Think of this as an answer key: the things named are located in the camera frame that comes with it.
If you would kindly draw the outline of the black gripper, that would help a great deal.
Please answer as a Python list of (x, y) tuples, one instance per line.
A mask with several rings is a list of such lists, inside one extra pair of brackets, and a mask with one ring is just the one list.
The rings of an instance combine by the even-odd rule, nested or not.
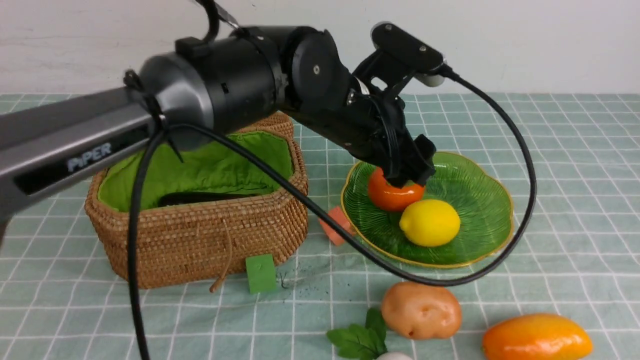
[(409, 179), (424, 187), (436, 173), (435, 144), (424, 134), (414, 141), (406, 128), (401, 98), (358, 95), (350, 105), (296, 111), (295, 120), (345, 149), (352, 157), (382, 168), (387, 184), (404, 187)]

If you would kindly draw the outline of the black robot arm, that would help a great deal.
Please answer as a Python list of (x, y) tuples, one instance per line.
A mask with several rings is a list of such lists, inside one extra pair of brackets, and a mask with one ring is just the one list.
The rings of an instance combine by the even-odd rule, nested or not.
[(181, 151), (282, 112), (380, 167), (396, 187), (435, 174), (435, 145), (407, 130), (399, 93), (434, 54), (390, 22), (371, 30), (375, 51), (352, 73), (327, 30), (254, 26), (224, 39), (184, 38), (147, 59), (132, 86), (74, 96), (1, 116), (1, 219), (85, 180), (171, 128)]

